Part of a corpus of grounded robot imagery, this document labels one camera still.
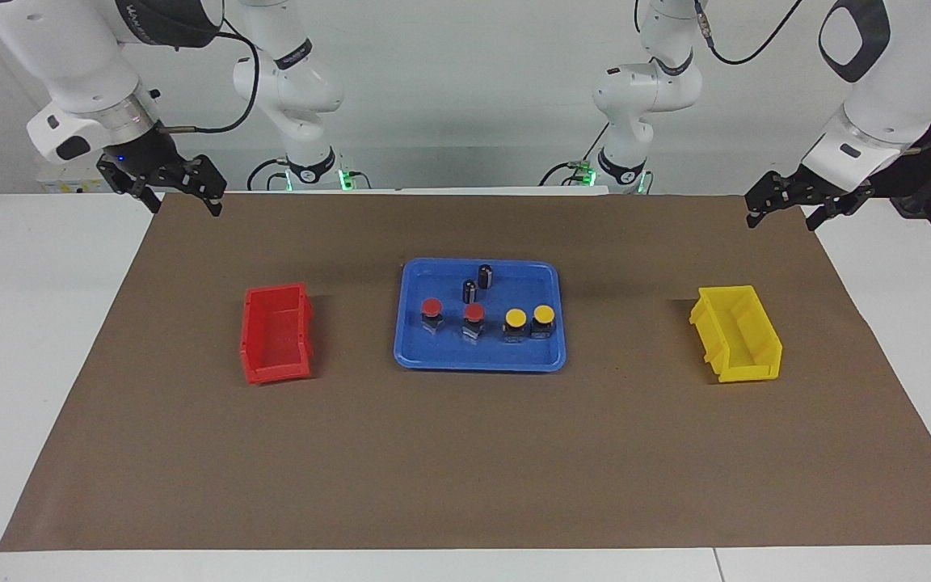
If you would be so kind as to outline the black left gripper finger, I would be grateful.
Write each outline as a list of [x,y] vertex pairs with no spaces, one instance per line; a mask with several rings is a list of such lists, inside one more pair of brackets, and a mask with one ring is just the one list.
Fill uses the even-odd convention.
[[806,226],[810,232],[816,231],[826,221],[832,220],[840,215],[853,215],[865,204],[867,194],[845,194],[843,196],[832,196],[824,200],[809,217],[806,218]]
[[744,195],[747,228],[755,229],[769,213],[798,205],[798,200],[790,194],[794,184],[794,179],[784,177],[776,171],[769,171],[761,176]]

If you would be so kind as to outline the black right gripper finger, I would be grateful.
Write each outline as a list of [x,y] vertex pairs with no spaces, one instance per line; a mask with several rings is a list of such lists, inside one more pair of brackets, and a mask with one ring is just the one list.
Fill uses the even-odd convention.
[[118,178],[114,187],[118,194],[131,196],[140,201],[152,214],[158,213],[162,200],[148,187],[143,180],[132,178]]
[[219,217],[228,181],[211,159],[201,154],[182,162],[182,174],[182,192],[199,199],[211,217]]

